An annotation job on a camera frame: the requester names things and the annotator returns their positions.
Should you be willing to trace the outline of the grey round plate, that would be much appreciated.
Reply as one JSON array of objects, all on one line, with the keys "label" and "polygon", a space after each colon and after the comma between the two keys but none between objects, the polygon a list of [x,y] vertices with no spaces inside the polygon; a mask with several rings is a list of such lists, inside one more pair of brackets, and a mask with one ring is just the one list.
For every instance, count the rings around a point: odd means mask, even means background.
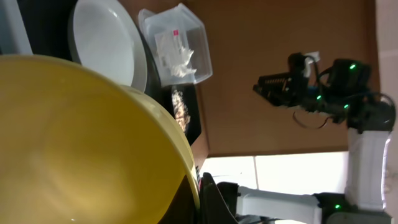
[{"label": "grey round plate", "polygon": [[113,82],[141,92],[147,60],[140,33],[117,0],[78,0],[68,20],[72,60]]}]

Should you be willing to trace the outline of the white napkin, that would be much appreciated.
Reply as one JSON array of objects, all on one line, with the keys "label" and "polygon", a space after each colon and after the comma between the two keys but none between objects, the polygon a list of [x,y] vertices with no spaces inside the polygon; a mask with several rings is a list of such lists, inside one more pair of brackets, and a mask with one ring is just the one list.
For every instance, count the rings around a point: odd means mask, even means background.
[{"label": "white napkin", "polygon": [[196,69],[190,66],[190,59],[194,51],[185,47],[179,47],[170,55],[170,71],[175,77],[183,78],[196,73]]}]

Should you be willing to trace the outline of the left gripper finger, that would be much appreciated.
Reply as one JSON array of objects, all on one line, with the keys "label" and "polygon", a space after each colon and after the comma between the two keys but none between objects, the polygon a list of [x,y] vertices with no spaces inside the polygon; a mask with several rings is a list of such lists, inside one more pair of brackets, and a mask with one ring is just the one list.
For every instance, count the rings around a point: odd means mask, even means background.
[{"label": "left gripper finger", "polygon": [[235,219],[238,184],[215,183],[205,172],[200,181],[201,222],[204,224],[238,224]]}]

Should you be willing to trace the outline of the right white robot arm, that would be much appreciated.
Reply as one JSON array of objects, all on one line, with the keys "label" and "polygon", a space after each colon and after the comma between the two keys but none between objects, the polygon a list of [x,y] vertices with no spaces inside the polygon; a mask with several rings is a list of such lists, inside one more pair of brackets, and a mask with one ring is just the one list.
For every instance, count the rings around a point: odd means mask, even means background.
[{"label": "right white robot arm", "polygon": [[393,99],[368,88],[371,68],[339,58],[324,71],[318,54],[294,53],[288,71],[258,78],[254,91],[271,105],[323,113],[348,128],[348,173],[342,194],[292,195],[239,187],[237,215],[302,223],[392,223],[384,173],[396,122]]}]

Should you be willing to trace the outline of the yellow bowl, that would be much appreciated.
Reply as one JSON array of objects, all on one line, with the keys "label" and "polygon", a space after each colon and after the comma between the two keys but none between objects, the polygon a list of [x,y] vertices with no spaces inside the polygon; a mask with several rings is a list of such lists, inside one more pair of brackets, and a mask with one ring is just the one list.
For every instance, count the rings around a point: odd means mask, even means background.
[{"label": "yellow bowl", "polygon": [[1,57],[1,223],[197,223],[190,145],[151,97],[42,55]]}]

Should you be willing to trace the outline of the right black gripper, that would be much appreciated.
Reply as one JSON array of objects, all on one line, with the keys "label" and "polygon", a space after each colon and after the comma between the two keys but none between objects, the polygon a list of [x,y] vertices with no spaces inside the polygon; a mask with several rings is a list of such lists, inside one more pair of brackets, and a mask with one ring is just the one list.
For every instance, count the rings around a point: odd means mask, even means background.
[{"label": "right black gripper", "polygon": [[321,72],[316,56],[294,53],[287,65],[287,72],[261,76],[253,85],[254,92],[273,106],[347,108],[349,96],[368,89],[371,67],[357,60],[338,58]]}]

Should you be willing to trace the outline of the food scraps and rice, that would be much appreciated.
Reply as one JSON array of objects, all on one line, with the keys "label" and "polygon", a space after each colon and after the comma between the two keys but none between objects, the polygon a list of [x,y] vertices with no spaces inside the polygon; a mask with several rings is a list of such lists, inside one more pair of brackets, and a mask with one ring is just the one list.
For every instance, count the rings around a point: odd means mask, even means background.
[{"label": "food scraps and rice", "polygon": [[188,108],[183,100],[183,93],[179,90],[172,92],[172,106],[174,109],[174,118],[184,133],[187,132],[190,123]]}]

